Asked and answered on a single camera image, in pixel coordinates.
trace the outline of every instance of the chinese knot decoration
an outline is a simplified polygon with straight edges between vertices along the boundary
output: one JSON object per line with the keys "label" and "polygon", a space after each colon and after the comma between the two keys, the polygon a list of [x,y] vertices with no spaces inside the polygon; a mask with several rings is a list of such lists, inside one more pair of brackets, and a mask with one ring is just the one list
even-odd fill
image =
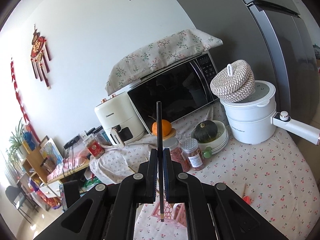
{"label": "chinese knot decoration", "polygon": [[49,73],[50,69],[48,67],[48,63],[45,58],[45,54],[43,50],[43,48],[45,48],[45,52],[47,54],[48,60],[50,61],[51,57],[50,57],[46,42],[47,40],[44,38],[44,36],[40,36],[40,33],[37,32],[37,29],[35,26],[35,32],[33,33],[33,39],[31,43],[32,44],[32,50],[31,50],[32,69],[33,69],[33,73],[35,74],[35,78],[38,79],[39,77],[40,81],[42,81],[43,79],[47,88],[50,89],[50,84],[44,73],[43,64],[42,64],[44,63],[45,70],[47,73]]}

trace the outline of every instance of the black chair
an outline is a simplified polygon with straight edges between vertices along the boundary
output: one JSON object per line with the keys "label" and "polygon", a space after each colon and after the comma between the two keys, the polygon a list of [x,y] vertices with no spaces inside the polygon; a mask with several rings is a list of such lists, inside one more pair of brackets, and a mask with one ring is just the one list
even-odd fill
{"label": "black chair", "polygon": [[38,210],[36,209],[36,204],[33,204],[29,197],[26,196],[26,194],[23,193],[18,187],[8,186],[5,189],[5,195],[7,196],[8,200],[16,207],[19,213],[31,224],[31,222],[28,220],[28,218],[31,219],[31,217],[27,213],[25,213],[21,207],[24,203],[26,203],[28,207],[33,208],[38,212]]}

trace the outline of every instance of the cherry print tablecloth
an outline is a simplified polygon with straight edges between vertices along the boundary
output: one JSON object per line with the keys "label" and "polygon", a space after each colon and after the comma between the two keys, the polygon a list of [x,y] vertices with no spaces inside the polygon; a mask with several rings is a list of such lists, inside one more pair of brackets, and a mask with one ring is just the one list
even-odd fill
{"label": "cherry print tablecloth", "polygon": [[[215,103],[178,120],[172,126],[186,137],[202,120],[219,120],[226,125],[224,109]],[[190,171],[201,182],[226,183],[239,195],[248,195],[251,206],[288,239],[305,239],[320,213],[319,191],[312,172],[289,134],[277,128],[273,136],[258,145],[235,140],[230,127],[227,146],[206,160],[201,171]],[[119,183],[132,174],[152,147],[150,135],[123,149],[110,147],[100,159],[91,159],[92,172],[104,183]],[[153,204],[145,204],[135,227],[135,240],[187,239],[187,231],[161,223],[151,217]]]}

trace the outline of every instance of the white bowl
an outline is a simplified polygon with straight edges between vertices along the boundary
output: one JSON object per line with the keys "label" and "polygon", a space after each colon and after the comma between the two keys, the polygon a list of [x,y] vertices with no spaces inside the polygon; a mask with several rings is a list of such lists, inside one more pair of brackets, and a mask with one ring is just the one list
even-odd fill
{"label": "white bowl", "polygon": [[207,146],[210,146],[212,148],[212,150],[217,150],[226,142],[226,140],[228,138],[228,131],[227,131],[225,125],[223,124],[223,122],[216,121],[216,120],[214,120],[213,122],[217,125],[218,135],[220,134],[220,136],[212,142],[199,143],[199,147],[202,151],[204,151]]}
{"label": "white bowl", "polygon": [[223,145],[221,145],[221,146],[220,146],[219,148],[217,148],[217,149],[212,149],[212,150],[211,150],[212,155],[214,155],[214,154],[222,151],[223,148],[228,144],[228,140],[229,140],[229,135],[228,135],[228,133],[227,133],[227,138],[226,138],[225,143],[223,143]]}

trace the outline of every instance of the wooden coaster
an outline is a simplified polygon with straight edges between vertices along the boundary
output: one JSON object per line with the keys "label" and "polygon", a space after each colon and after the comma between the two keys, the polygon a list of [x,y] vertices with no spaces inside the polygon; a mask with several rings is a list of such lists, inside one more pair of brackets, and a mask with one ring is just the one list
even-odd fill
{"label": "wooden coaster", "polygon": [[165,140],[167,140],[167,139],[169,139],[171,137],[174,137],[175,135],[176,135],[176,130],[175,130],[175,128],[172,128],[171,132],[167,136],[164,136],[162,138],[162,140],[165,141]]}

